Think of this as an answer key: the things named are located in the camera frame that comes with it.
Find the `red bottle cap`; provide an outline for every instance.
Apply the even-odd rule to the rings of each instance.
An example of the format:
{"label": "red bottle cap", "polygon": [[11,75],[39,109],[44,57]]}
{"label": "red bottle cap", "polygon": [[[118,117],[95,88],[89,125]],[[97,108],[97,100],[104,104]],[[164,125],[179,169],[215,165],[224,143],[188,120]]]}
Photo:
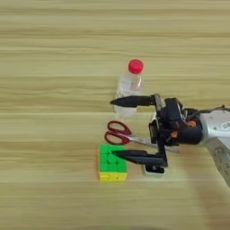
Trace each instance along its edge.
{"label": "red bottle cap", "polygon": [[128,70],[132,74],[138,75],[142,72],[144,68],[144,64],[141,60],[138,59],[132,59],[128,63]]}

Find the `robotic arm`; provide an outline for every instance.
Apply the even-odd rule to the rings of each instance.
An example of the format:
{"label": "robotic arm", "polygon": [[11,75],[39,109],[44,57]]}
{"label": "robotic arm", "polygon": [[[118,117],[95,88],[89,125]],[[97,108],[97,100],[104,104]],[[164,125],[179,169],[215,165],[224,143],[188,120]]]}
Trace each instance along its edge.
{"label": "robotic arm", "polygon": [[136,164],[144,164],[150,173],[164,173],[168,166],[165,146],[179,144],[203,145],[211,153],[216,167],[230,187],[230,109],[225,106],[198,111],[185,108],[176,98],[164,100],[159,94],[129,96],[111,102],[122,107],[155,106],[155,119],[149,123],[151,142],[158,153],[146,151],[117,151],[119,157]]}

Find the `rubik's cube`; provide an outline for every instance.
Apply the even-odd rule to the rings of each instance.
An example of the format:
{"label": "rubik's cube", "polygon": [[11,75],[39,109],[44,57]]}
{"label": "rubik's cube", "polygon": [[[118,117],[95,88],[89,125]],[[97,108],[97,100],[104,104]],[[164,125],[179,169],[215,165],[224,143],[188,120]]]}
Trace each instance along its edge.
{"label": "rubik's cube", "polygon": [[99,177],[100,181],[125,181],[127,179],[126,161],[112,153],[125,150],[124,146],[100,146]]}

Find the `yellow cube face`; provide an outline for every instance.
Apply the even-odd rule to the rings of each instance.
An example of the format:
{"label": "yellow cube face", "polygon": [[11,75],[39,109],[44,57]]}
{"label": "yellow cube face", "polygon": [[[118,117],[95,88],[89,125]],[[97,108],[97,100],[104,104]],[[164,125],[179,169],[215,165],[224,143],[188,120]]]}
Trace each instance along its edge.
{"label": "yellow cube face", "polygon": [[109,172],[109,181],[115,182],[118,179],[118,173],[117,172]]}
{"label": "yellow cube face", "polygon": [[100,181],[109,181],[109,174],[107,172],[99,173]]}
{"label": "yellow cube face", "polygon": [[127,174],[120,172],[118,174],[118,181],[125,181],[127,179]]}

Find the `cable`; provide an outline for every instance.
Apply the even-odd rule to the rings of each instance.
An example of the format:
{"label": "cable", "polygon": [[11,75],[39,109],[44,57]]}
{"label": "cable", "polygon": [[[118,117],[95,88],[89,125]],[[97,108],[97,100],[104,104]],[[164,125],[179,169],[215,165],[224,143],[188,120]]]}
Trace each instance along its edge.
{"label": "cable", "polygon": [[212,111],[230,111],[230,108],[226,108],[225,105],[222,105],[220,107],[216,107],[214,109],[209,109],[209,110],[200,110],[200,111],[194,111],[187,117],[187,121],[196,118],[200,113],[210,113]]}

